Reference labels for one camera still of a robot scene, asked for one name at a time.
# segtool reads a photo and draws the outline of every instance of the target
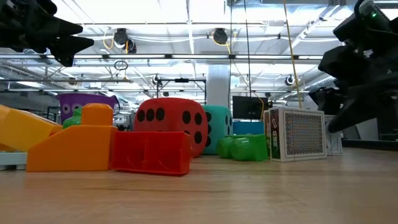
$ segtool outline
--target black screen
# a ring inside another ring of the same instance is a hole
[[[268,110],[268,98],[261,98],[264,110]],[[235,119],[261,119],[262,103],[258,97],[232,96],[233,118]]]

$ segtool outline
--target yellow toy block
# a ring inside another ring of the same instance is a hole
[[[27,152],[27,172],[96,171],[109,169],[117,129],[74,125],[38,143]]]
[[[61,125],[30,112],[0,107],[0,144],[15,150],[27,152],[60,130]]]
[[[113,125],[112,107],[102,103],[90,103],[82,108],[81,125]]]

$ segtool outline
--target purple toy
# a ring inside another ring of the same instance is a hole
[[[88,103],[103,103],[106,105],[110,105],[112,109],[114,109],[114,104],[119,103],[116,96],[101,96],[101,95],[93,95],[93,94],[84,94],[84,93],[68,93],[68,94],[60,94],[56,96],[57,99],[60,100],[61,107],[61,122],[70,118],[73,114],[73,111],[77,108],[81,108]]]

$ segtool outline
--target green toy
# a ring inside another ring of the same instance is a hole
[[[224,159],[263,161],[268,159],[266,135],[245,134],[226,136],[219,140],[217,153]]]
[[[77,108],[73,111],[73,115],[72,117],[66,119],[63,122],[63,129],[68,128],[72,125],[80,125],[81,122],[81,113],[82,113],[82,107],[81,108]]]

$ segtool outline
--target wooden table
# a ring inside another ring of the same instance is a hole
[[[191,173],[0,172],[0,223],[398,223],[398,153],[195,159]]]

